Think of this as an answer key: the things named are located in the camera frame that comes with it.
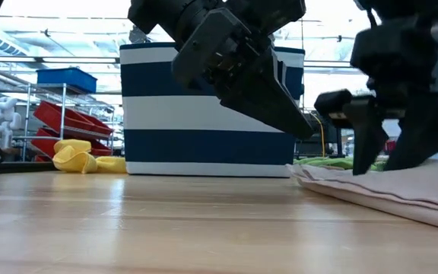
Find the white robot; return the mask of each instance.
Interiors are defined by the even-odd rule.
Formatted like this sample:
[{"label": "white robot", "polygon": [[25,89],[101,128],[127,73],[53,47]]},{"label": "white robot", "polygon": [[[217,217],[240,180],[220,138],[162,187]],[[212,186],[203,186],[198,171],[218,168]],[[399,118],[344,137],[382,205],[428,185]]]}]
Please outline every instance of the white robot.
[{"label": "white robot", "polygon": [[0,98],[0,148],[10,148],[13,139],[13,130],[21,128],[21,115],[14,111],[17,99],[10,97]]}]

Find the beige towel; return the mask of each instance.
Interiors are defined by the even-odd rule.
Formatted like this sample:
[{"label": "beige towel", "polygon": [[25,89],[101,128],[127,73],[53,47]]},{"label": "beige towel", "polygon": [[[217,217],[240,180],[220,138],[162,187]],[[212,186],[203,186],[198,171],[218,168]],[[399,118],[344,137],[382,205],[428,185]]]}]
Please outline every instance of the beige towel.
[{"label": "beige towel", "polygon": [[409,170],[370,172],[288,166],[300,185],[348,202],[438,226],[438,161]]}]

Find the yellow cloth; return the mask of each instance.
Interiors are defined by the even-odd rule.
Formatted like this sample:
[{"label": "yellow cloth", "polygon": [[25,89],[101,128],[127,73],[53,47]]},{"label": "yellow cloth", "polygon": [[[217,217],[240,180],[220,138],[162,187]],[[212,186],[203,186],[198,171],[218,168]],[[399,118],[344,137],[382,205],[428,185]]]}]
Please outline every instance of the yellow cloth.
[{"label": "yellow cloth", "polygon": [[119,157],[95,158],[89,151],[90,142],[81,140],[61,140],[54,146],[55,156],[53,164],[65,172],[88,173],[114,173],[125,174],[126,162]]}]

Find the wooden table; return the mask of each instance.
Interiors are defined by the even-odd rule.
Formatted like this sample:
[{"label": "wooden table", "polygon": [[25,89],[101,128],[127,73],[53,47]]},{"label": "wooden table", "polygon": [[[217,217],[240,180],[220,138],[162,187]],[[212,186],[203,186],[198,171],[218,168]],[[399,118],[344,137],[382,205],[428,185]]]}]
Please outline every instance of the wooden table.
[{"label": "wooden table", "polygon": [[438,228],[292,180],[6,174],[0,273],[438,273]]}]

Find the striped storage bin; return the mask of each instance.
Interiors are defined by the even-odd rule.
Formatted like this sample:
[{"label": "striped storage bin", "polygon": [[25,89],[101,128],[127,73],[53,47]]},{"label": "striped storage bin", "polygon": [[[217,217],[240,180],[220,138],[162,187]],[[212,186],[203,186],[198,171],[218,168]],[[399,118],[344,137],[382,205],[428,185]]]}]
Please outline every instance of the striped storage bin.
[{"label": "striped storage bin", "polygon": [[[286,85],[303,93],[301,49],[277,48]],[[294,137],[222,107],[211,87],[182,88],[173,78],[173,43],[121,47],[125,158],[130,174],[288,177]]]}]

